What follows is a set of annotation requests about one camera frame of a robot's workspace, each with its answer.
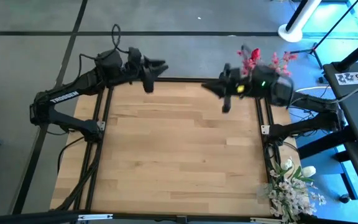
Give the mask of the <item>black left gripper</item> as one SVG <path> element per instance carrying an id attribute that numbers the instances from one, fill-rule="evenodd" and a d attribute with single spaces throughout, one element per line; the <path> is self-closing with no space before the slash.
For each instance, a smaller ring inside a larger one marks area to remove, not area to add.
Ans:
<path id="1" fill-rule="evenodd" d="M 154 91 L 154 77 L 159 77 L 169 66 L 164 64 L 164 60 L 152 59 L 144 56 L 142 60 L 142 54 L 139 49 L 129 47 L 127 53 L 127 62 L 125 64 L 126 75 L 128 82 L 140 80 L 143 84 L 144 91 L 146 93 L 152 93 Z M 146 66 L 152 67 L 152 73 Z"/>

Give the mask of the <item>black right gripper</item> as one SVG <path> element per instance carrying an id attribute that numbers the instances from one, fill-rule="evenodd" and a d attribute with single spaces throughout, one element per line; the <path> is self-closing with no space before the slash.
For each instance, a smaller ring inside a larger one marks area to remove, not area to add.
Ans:
<path id="1" fill-rule="evenodd" d="M 231 68 L 230 63 L 224 64 L 223 71 L 219 75 L 219 80 L 210 80 L 202 83 L 201 86 L 210 89 L 218 98 L 223 98 L 223 113 L 230 111 L 232 96 L 238 96 L 240 99 L 253 97 L 251 76 L 243 75 L 240 68 Z"/>

